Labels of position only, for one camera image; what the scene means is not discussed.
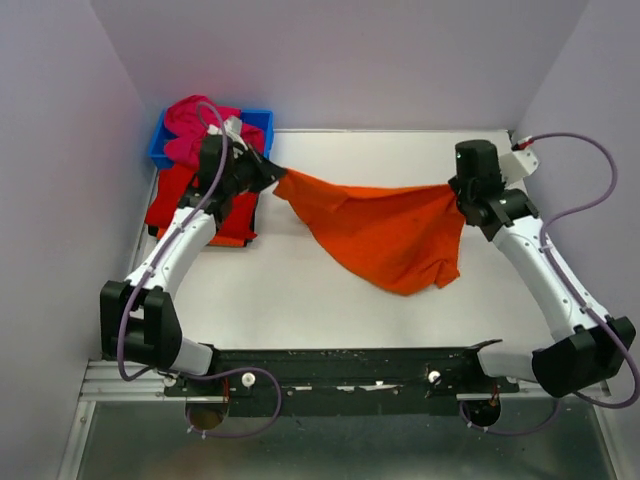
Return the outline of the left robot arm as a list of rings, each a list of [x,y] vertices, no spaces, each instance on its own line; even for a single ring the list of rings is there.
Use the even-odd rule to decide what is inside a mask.
[[[230,215],[233,201],[259,193],[286,174],[243,141],[205,136],[199,168],[181,193],[165,234],[124,280],[108,281],[99,298],[101,347],[119,364],[179,372],[201,395],[222,380],[211,345],[186,338],[173,298],[201,250]]]

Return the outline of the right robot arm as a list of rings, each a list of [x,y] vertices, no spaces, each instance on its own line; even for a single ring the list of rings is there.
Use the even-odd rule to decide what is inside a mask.
[[[636,330],[628,318],[612,317],[577,279],[533,201],[516,188],[539,165],[532,142],[527,138],[505,155],[488,140],[457,143],[449,185],[467,225],[479,228],[524,281],[553,342],[504,350],[489,342],[459,371],[462,384],[474,392],[496,377],[511,377],[562,398],[616,376],[629,360]]]

